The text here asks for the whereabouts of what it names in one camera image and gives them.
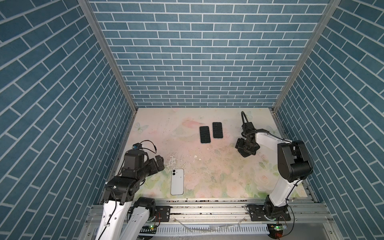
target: floral pattern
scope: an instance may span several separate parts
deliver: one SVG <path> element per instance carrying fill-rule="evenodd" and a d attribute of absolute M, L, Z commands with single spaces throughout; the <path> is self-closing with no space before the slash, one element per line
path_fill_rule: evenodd
<path fill-rule="evenodd" d="M 242 110 L 256 128 L 280 136 L 268 108 L 140 108 L 125 150 L 149 139 L 156 145 L 156 155 L 164 158 L 165 169 L 147 177 L 135 198 L 265 198 L 278 180 L 277 153 L 261 143 L 255 156 L 243 158 L 237 152 Z M 199 127 L 209 126 L 212 134 L 212 122 L 222 122 L 224 138 L 211 136 L 210 144 L 201 144 Z M 143 146 L 153 148 L 150 142 Z M 172 196 L 171 174 L 178 168 L 184 169 L 184 194 Z M 293 196 L 306 197 L 302 185 Z"/>

